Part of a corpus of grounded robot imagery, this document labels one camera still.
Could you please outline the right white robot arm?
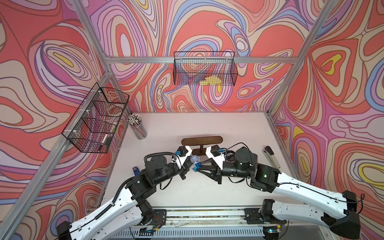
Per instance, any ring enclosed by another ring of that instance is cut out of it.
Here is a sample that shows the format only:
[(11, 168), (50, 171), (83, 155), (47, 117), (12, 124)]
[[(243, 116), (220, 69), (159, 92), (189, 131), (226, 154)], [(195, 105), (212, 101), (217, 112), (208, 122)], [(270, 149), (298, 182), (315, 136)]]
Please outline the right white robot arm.
[(290, 220), (312, 223), (328, 228), (332, 233), (357, 240), (361, 233), (360, 211), (355, 193), (336, 193), (301, 182), (279, 169), (259, 164), (258, 156), (247, 147), (231, 151), (217, 145), (207, 148), (207, 160), (192, 155), (196, 172), (206, 175), (218, 184), (224, 177), (238, 178), (254, 190), (288, 196), (302, 204), (285, 204), (265, 199), (261, 208), (246, 209), (248, 224), (286, 225)]

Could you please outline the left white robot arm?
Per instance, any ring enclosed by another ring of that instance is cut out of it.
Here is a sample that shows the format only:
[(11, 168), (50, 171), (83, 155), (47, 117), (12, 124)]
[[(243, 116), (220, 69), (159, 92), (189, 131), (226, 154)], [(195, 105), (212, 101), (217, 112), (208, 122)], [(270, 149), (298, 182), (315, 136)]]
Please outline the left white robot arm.
[(92, 213), (73, 223), (57, 226), (59, 240), (107, 240), (118, 232), (148, 223), (154, 210), (147, 201), (161, 183), (179, 175), (185, 179), (192, 163), (192, 150), (181, 146), (175, 153), (160, 152), (144, 157), (145, 168), (125, 180), (114, 197)]

